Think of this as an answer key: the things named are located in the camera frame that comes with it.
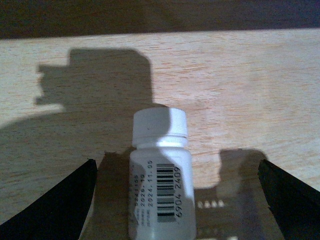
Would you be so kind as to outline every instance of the pill bottle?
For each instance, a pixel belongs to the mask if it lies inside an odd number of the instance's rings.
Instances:
[[[153,107],[133,117],[129,166],[131,240],[196,238],[192,158],[186,113]]]

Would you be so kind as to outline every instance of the barcode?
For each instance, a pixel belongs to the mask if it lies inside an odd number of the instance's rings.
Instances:
[[[156,194],[158,223],[175,222],[174,164],[156,165]]]

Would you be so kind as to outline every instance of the white bottle cap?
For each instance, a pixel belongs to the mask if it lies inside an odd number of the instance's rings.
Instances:
[[[177,108],[153,107],[137,111],[133,117],[132,146],[166,142],[188,142],[186,113]]]

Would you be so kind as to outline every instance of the wood grain surface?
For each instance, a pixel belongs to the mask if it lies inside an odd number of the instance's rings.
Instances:
[[[127,239],[133,114],[166,105],[187,114],[197,239],[282,239],[258,164],[320,190],[319,39],[288,29],[1,40],[0,224],[93,158],[81,239]]]

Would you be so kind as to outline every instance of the dark background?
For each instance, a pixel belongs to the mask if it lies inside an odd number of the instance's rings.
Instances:
[[[320,27],[318,0],[4,0],[0,38]]]

